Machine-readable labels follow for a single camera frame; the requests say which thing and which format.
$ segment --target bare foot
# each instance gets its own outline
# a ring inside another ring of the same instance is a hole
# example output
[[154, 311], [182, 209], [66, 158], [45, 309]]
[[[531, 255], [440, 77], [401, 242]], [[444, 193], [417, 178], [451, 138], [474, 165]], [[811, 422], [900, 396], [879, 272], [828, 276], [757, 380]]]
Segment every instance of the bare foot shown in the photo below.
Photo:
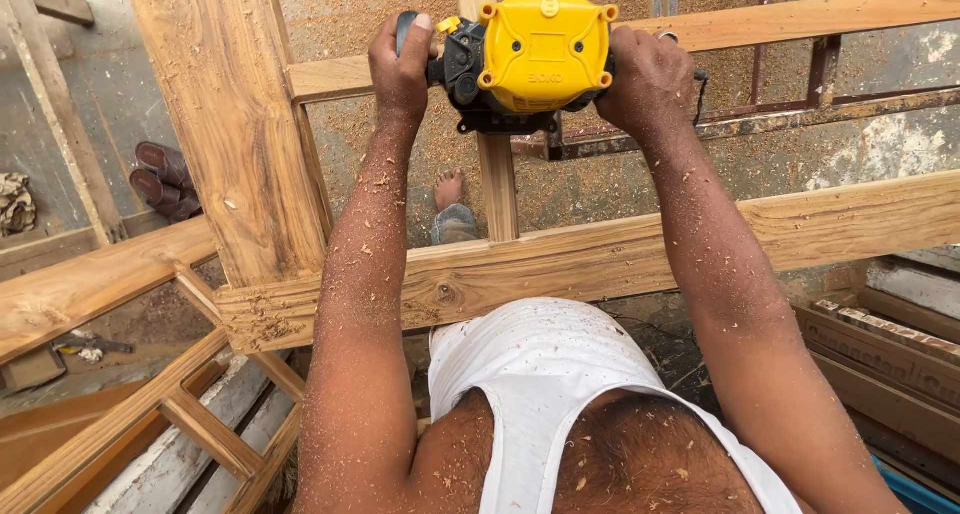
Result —
[[433, 184], [433, 202], [437, 212], [442, 213], [455, 203], [464, 200], [464, 171], [457, 167], [453, 171], [443, 171]]

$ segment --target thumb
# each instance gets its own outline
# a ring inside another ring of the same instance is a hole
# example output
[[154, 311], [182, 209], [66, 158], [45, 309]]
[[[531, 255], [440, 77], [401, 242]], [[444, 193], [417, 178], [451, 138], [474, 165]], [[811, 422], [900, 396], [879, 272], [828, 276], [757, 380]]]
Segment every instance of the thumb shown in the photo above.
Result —
[[403, 41], [403, 47], [400, 48], [400, 65], [426, 70], [432, 41], [433, 21], [429, 15], [421, 13], [416, 16], [414, 24], [407, 30], [407, 37]]

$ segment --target yellow knob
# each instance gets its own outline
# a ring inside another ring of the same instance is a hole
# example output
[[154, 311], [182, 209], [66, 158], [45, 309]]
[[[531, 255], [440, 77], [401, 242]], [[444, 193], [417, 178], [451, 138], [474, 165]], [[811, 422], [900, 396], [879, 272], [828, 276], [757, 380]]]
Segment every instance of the yellow knob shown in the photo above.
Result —
[[443, 19], [437, 23], [437, 26], [434, 27], [439, 33], [446, 32], [447, 34], [453, 34], [457, 32], [457, 26], [460, 24], [460, 17], [450, 17], [448, 19]]
[[540, 1], [540, 13], [544, 17], [550, 18], [555, 17], [560, 13], [560, 1], [559, 0], [541, 0]]

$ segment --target man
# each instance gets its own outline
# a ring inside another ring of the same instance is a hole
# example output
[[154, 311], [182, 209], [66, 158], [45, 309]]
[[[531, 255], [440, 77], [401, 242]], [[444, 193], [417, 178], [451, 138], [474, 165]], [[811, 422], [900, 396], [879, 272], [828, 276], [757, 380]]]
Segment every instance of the man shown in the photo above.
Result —
[[[429, 17], [416, 17], [399, 58], [396, 32], [394, 16], [369, 48], [376, 131], [326, 258], [296, 512], [906, 513], [706, 160], [685, 109], [690, 55], [627, 27], [611, 35], [617, 75], [597, 110], [646, 157], [667, 256], [736, 435], [667, 392], [601, 310], [524, 299], [434, 332], [434, 423], [418, 439], [401, 286], [407, 165], [435, 53]], [[438, 208], [457, 204], [462, 178], [441, 178]], [[471, 238], [473, 216], [448, 214], [435, 243], [450, 220]]]

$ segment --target stack of wood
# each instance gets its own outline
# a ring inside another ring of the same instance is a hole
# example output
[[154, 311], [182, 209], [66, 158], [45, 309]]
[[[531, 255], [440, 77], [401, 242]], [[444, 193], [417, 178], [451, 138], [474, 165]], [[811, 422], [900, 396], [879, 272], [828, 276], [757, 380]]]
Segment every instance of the stack of wood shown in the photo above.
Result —
[[960, 504], [960, 245], [878, 259], [860, 307], [795, 307], [868, 450]]

